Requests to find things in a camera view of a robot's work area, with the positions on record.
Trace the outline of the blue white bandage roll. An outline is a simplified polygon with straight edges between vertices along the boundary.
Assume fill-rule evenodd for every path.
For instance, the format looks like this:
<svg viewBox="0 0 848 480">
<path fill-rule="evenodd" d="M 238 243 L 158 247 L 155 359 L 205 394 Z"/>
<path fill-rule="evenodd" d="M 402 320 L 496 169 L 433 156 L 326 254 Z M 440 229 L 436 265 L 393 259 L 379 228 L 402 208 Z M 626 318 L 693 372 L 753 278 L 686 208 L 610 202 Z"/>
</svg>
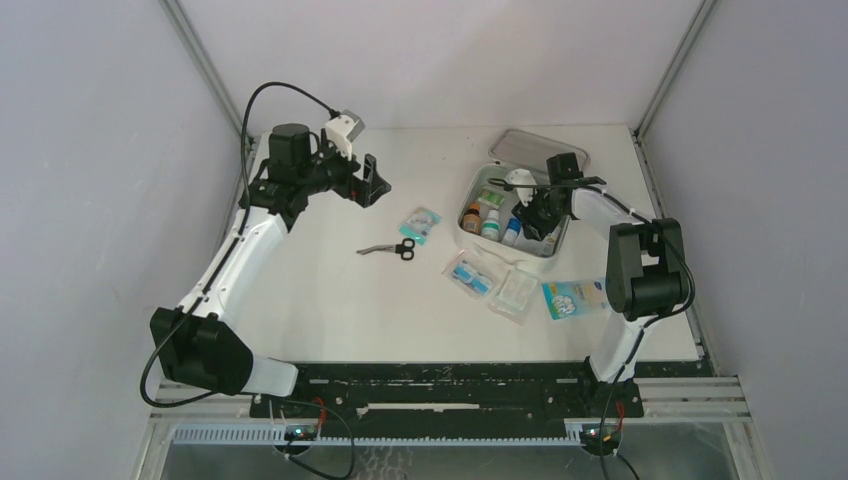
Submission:
<svg viewBox="0 0 848 480">
<path fill-rule="evenodd" d="M 516 245 L 521 230 L 521 222 L 516 217 L 510 218 L 501 238 L 501 244 L 513 248 Z"/>
</svg>

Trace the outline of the white bottle green label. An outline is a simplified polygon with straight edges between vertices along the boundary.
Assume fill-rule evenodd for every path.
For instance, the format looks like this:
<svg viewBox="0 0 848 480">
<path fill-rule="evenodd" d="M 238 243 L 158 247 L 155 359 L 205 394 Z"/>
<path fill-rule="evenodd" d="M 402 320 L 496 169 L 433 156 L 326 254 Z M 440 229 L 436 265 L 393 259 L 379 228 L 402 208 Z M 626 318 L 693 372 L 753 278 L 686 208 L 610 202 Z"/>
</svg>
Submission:
<svg viewBox="0 0 848 480">
<path fill-rule="evenodd" d="M 484 239 L 498 242 L 500 239 L 500 212 L 490 209 L 482 222 L 480 236 Z"/>
</svg>

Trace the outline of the grey plastic medicine box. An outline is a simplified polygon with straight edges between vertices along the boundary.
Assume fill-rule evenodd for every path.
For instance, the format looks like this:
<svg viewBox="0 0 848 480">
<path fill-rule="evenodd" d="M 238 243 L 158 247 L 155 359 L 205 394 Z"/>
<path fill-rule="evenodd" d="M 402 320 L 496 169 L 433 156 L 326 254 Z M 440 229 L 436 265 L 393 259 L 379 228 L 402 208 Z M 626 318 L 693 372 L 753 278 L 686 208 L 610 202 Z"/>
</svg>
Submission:
<svg viewBox="0 0 848 480">
<path fill-rule="evenodd" d="M 529 272 L 547 273 L 558 262 L 569 220 L 563 219 L 552 233 L 541 241 L 527 239 L 524 236 L 524 228 L 513 215 L 513 208 L 520 204 L 518 195 L 489 183 L 491 179 L 505 178 L 511 170 L 510 165 L 489 163 L 476 172 L 467 193 L 458 203 L 459 211 L 456 215 L 456 226 L 453 228 L 454 240 L 461 249 L 484 257 L 496 257 L 504 264 Z M 473 203 L 479 205 L 479 216 L 483 221 L 490 217 L 492 211 L 497 213 L 499 227 L 496 236 L 483 236 L 482 227 L 479 227 L 477 232 L 463 229 L 464 218 Z"/>
</svg>

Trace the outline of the small green box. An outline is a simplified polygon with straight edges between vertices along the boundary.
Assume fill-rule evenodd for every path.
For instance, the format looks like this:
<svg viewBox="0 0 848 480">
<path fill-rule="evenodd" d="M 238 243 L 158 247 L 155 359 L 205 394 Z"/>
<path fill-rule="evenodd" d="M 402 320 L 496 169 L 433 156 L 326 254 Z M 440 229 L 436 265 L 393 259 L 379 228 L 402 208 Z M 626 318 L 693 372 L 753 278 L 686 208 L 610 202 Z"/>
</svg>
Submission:
<svg viewBox="0 0 848 480">
<path fill-rule="evenodd" d="M 499 209 L 505 201 L 505 195 L 499 191 L 482 188 L 478 194 L 477 202 L 491 209 Z"/>
</svg>

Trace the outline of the teal bagged bandage pack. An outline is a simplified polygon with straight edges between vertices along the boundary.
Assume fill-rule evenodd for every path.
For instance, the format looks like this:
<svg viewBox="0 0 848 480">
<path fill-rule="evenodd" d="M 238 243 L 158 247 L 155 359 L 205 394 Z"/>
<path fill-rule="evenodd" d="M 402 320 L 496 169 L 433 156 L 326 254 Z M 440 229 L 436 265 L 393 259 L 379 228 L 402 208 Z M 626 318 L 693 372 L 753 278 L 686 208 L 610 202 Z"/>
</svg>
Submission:
<svg viewBox="0 0 848 480">
<path fill-rule="evenodd" d="M 419 207 L 399 226 L 399 233 L 418 245 L 425 245 L 432 229 L 441 223 L 442 217 L 434 211 Z"/>
</svg>

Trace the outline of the brown bottle orange cap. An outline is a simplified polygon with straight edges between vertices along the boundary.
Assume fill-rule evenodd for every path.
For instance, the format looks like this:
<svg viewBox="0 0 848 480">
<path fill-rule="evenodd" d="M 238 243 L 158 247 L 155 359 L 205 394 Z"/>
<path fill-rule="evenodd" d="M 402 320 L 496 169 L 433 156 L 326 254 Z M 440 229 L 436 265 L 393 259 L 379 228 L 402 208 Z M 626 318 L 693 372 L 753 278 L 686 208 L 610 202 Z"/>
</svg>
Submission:
<svg viewBox="0 0 848 480">
<path fill-rule="evenodd" d="M 481 231 L 482 218 L 480 216 L 480 205 L 472 202 L 460 221 L 460 228 L 468 233 L 479 235 Z"/>
</svg>

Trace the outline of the black handled medical scissors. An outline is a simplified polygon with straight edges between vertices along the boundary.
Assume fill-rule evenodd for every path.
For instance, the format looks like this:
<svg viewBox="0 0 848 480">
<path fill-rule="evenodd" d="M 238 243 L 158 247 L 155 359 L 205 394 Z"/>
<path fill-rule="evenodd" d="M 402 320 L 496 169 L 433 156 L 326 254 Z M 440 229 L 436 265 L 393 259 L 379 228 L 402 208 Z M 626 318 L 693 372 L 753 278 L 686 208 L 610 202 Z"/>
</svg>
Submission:
<svg viewBox="0 0 848 480">
<path fill-rule="evenodd" d="M 375 245 L 356 251 L 357 255 L 368 255 L 376 252 L 384 252 L 397 255 L 403 261 L 411 261 L 415 256 L 417 242 L 412 238 L 404 238 L 399 243 Z"/>
</svg>

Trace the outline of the blue cotton ball pack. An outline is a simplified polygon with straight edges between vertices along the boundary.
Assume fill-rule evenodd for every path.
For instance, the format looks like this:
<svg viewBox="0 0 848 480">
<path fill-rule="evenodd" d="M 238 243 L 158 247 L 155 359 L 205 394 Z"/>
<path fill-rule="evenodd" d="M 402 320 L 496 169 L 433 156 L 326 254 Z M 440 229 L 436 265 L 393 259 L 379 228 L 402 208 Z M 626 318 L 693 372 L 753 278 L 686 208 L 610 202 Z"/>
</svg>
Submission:
<svg viewBox="0 0 848 480">
<path fill-rule="evenodd" d="M 541 291 L 554 321 L 600 314 L 609 309 L 604 277 L 546 282 L 541 285 Z"/>
</svg>

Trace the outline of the clear plastic swab pack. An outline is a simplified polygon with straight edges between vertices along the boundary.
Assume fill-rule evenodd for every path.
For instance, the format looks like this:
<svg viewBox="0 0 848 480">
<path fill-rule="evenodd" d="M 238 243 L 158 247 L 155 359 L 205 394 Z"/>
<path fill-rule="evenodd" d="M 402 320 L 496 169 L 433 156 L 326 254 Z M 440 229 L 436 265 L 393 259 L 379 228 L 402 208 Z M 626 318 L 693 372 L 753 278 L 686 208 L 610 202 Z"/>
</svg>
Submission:
<svg viewBox="0 0 848 480">
<path fill-rule="evenodd" d="M 523 325 L 540 280 L 521 269 L 511 269 L 487 306 L 495 314 Z"/>
</svg>

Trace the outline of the blue items zip bag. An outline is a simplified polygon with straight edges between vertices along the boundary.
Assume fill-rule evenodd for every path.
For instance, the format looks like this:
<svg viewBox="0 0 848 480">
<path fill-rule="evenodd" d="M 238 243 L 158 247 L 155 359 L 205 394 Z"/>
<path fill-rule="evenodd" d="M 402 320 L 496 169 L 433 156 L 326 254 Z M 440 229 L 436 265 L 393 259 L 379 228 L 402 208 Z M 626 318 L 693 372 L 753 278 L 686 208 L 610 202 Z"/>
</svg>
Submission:
<svg viewBox="0 0 848 480">
<path fill-rule="evenodd" d="M 483 299 L 495 289 L 495 276 L 483 259 L 467 249 L 461 250 L 445 267 L 442 276 L 474 299 Z"/>
</svg>

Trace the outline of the white gauze packet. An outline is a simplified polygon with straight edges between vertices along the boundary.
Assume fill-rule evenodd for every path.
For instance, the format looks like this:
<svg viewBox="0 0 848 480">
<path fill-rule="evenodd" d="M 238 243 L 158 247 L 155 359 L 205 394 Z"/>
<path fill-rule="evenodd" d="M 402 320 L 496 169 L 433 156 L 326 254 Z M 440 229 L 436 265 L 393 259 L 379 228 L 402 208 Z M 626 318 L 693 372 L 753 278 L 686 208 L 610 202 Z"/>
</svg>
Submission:
<svg viewBox="0 0 848 480">
<path fill-rule="evenodd" d="M 561 228 L 557 227 L 542 240 L 531 240 L 526 238 L 523 234 L 520 234 L 516 238 L 514 247 L 529 255 L 534 255 L 540 258 L 549 258 L 556 252 L 560 233 Z"/>
</svg>

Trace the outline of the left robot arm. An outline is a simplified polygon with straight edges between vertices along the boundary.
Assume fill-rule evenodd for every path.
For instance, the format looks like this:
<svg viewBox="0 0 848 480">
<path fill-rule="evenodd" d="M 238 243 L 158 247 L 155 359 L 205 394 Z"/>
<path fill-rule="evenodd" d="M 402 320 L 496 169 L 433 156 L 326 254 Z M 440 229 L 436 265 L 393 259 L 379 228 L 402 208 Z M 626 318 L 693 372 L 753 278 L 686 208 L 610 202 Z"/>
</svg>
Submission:
<svg viewBox="0 0 848 480">
<path fill-rule="evenodd" d="M 210 394 L 262 394 L 290 417 L 311 407 L 311 388 L 291 363 L 254 353 L 237 334 L 241 310 L 269 255 L 293 229 L 312 195 L 333 191 L 363 208 L 391 190 L 374 156 L 358 160 L 364 124 L 345 111 L 319 132 L 275 126 L 259 141 L 246 196 L 226 240 L 177 307 L 158 308 L 150 329 L 163 375 Z"/>
</svg>

